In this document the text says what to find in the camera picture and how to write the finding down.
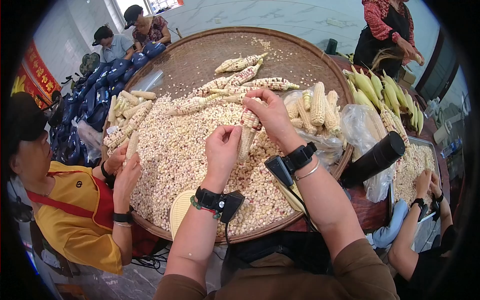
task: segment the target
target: red patterned shirt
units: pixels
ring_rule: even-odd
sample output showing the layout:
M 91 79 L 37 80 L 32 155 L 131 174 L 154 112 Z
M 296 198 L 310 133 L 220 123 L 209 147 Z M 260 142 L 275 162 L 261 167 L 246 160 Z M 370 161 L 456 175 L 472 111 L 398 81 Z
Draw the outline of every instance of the red patterned shirt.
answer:
M 168 25 L 168 22 L 161 16 L 155 16 L 152 20 L 152 25 L 147 35 L 142 34 L 137 28 L 132 32 L 133 41 L 142 44 L 142 47 L 149 41 L 159 41 L 163 38 L 162 29 Z

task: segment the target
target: woman's right hand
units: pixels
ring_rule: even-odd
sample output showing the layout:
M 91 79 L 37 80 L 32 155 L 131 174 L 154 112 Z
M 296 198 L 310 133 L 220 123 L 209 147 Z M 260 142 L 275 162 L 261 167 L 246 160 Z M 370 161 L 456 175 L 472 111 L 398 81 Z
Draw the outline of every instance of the woman's right hand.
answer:
M 260 98 L 268 104 L 268 107 L 251 97 Z M 243 103 L 258 116 L 268 137 L 280 147 L 283 154 L 288 155 L 301 145 L 307 144 L 293 128 L 283 100 L 274 92 L 268 89 L 250 91 L 243 99 Z
M 405 40 L 404 38 L 402 37 L 399 37 L 398 40 L 396 41 L 396 44 L 402 48 L 402 50 L 405 52 L 405 55 L 411 59 L 411 60 L 415 60 L 415 54 L 417 54 L 417 52 L 415 51 L 415 49 L 413 48 L 412 44 L 409 43 L 407 40 Z
M 132 155 L 125 168 L 119 168 L 113 186 L 113 210 L 116 214 L 126 214 L 130 208 L 130 195 L 142 174 L 138 153 Z

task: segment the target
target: woman in yellow shirt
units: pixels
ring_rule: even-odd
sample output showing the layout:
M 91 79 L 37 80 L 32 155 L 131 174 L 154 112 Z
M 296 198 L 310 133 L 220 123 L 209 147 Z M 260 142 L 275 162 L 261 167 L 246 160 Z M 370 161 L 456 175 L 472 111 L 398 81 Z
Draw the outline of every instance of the woman in yellow shirt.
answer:
M 7 105 L 8 162 L 2 165 L 22 181 L 45 239 L 71 262 L 122 274 L 136 254 L 132 242 L 142 240 L 143 250 L 151 250 L 158 240 L 131 219 L 130 194 L 142 172 L 138 154 L 123 169 L 127 145 L 93 169 L 50 161 L 47 118 L 32 97 L 16 93 Z M 115 172 L 112 191 L 105 180 Z

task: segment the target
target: woman in floral shirt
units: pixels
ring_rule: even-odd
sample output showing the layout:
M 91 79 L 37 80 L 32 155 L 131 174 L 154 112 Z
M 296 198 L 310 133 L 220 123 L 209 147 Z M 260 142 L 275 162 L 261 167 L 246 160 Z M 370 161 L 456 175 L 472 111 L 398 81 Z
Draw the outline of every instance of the woman in floral shirt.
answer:
M 123 17 L 127 21 L 125 28 L 132 25 L 136 27 L 132 36 L 137 52 L 142 52 L 144 46 L 150 41 L 162 43 L 165 46 L 171 44 L 171 36 L 167 28 L 168 22 L 163 17 L 159 15 L 144 17 L 143 8 L 138 5 L 127 8 Z

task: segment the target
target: red banner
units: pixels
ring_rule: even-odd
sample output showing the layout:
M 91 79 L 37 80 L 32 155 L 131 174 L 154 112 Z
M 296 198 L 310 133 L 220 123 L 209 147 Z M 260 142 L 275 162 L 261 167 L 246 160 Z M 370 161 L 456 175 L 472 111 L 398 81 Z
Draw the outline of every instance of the red banner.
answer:
M 52 92 L 55 90 L 61 90 L 60 84 L 53 78 L 52 74 L 48 71 L 45 63 L 40 57 L 35 43 L 32 42 L 27 48 L 24 55 L 24 63 L 33 75 L 38 86 L 44 91 L 46 95 L 51 99 Z
M 17 92 L 29 93 L 33 97 L 33 99 L 35 99 L 36 104 L 40 108 L 44 108 L 47 105 L 40 101 L 36 95 L 40 95 L 44 100 L 51 103 L 50 99 L 45 99 L 44 94 L 38 88 L 35 81 L 32 80 L 23 65 L 21 65 L 18 69 L 15 81 L 13 82 L 12 95 Z

